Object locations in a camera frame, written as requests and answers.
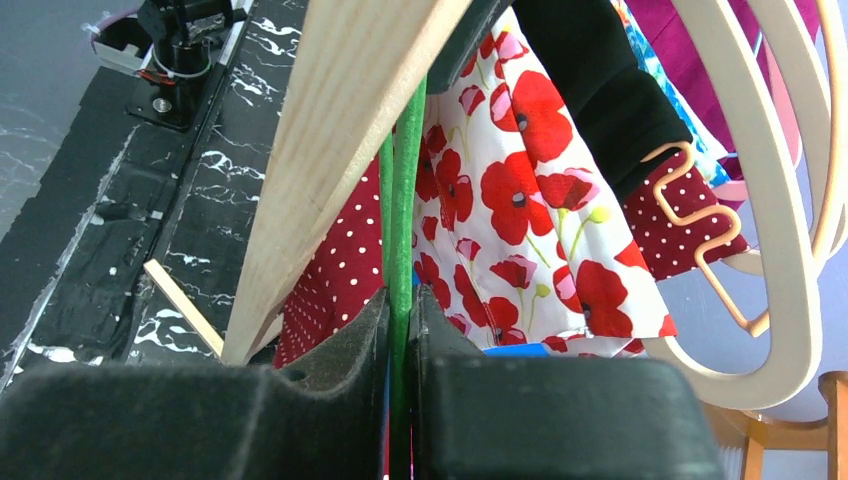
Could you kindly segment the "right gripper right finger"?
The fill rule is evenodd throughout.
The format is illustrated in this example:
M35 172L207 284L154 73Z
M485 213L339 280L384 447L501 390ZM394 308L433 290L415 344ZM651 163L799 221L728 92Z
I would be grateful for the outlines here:
M693 389L650 359L490 356L415 289L408 343L418 479L720 479Z

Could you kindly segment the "green velvet hanger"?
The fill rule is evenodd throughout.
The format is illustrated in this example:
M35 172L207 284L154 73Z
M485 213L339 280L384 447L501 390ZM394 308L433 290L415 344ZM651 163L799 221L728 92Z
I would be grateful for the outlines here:
M410 477L406 348L413 302L413 207L424 123L423 80L379 150L383 279L388 291L388 478Z

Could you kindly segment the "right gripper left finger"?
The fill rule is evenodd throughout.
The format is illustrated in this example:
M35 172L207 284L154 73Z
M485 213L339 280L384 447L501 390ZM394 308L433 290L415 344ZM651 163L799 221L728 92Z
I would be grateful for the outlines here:
M1 398L5 479L378 479L389 305L378 291L289 366L53 365Z

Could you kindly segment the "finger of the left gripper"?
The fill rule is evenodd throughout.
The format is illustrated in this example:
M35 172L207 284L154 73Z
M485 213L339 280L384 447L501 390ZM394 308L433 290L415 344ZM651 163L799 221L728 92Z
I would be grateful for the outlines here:
M461 76L486 34L513 0L473 0L445 42L427 75L427 92L444 93Z

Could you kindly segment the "red polka dot skirt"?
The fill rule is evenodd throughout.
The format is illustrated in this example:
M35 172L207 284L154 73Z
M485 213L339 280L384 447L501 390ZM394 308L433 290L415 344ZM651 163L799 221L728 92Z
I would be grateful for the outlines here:
M280 369L349 324L383 285L379 161L373 160L286 298Z

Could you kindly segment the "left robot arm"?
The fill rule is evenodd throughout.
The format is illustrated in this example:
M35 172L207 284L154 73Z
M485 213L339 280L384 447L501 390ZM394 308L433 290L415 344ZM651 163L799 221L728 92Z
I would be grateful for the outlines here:
M364 138L386 133L417 88L445 91L485 33L506 10L503 1L298 1L285 125L302 123L313 104L328 124ZM98 58L138 78L143 96L132 114L184 130L213 69L227 63L237 39L259 25L254 1L143 1L92 28Z

